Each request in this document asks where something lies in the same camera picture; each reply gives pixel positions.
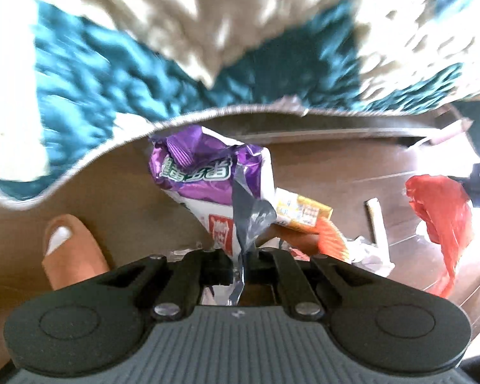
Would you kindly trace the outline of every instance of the yellow candy wrapper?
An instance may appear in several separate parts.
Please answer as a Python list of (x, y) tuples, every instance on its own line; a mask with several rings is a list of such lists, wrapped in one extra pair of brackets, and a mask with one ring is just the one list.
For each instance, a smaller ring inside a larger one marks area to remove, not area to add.
[(319, 218), (330, 219), (333, 208), (320, 202), (277, 188), (275, 201), (277, 223), (296, 231), (310, 234), (318, 233), (316, 227)]

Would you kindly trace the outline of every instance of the metal screw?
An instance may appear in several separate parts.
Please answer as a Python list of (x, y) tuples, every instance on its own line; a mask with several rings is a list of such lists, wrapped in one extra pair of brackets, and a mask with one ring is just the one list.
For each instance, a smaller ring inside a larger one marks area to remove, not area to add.
[(320, 313), (320, 306), (312, 301), (302, 301), (295, 305), (295, 311), (302, 316), (315, 316)]
[(175, 316), (180, 312), (176, 303), (160, 303), (155, 306), (155, 313), (159, 316)]

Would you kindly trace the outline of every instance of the red plastic bag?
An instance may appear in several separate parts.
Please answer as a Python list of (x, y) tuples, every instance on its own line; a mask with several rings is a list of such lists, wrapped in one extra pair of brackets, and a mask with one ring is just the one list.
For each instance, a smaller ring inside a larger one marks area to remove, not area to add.
[(446, 270), (428, 292), (448, 297), (457, 263), (474, 237), (469, 196), (459, 182), (446, 176), (413, 176), (405, 187), (411, 198), (410, 205), (427, 224), (430, 240), (441, 245), (446, 265)]

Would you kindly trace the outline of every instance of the purple snack wrapper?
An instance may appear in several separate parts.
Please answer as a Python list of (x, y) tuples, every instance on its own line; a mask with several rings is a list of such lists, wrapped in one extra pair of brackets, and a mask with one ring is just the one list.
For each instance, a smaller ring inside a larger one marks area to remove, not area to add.
[(249, 189), (260, 198), (262, 150), (191, 125), (154, 140), (149, 166), (155, 183), (164, 190), (190, 199), (232, 205), (237, 163), (244, 167)]

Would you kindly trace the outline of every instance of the snack wrapper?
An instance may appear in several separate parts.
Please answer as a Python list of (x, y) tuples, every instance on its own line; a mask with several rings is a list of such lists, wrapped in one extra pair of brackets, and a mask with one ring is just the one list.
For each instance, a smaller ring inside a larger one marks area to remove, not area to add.
[(318, 233), (318, 221), (333, 213), (330, 206), (281, 188), (275, 190), (275, 203), (278, 224), (307, 234)]
[(269, 150), (199, 125), (151, 140), (154, 148), (149, 166), (155, 183), (196, 216), (216, 247), (238, 261), (241, 246), (233, 220), (234, 175), (241, 167), (252, 196), (272, 204), (274, 178)]

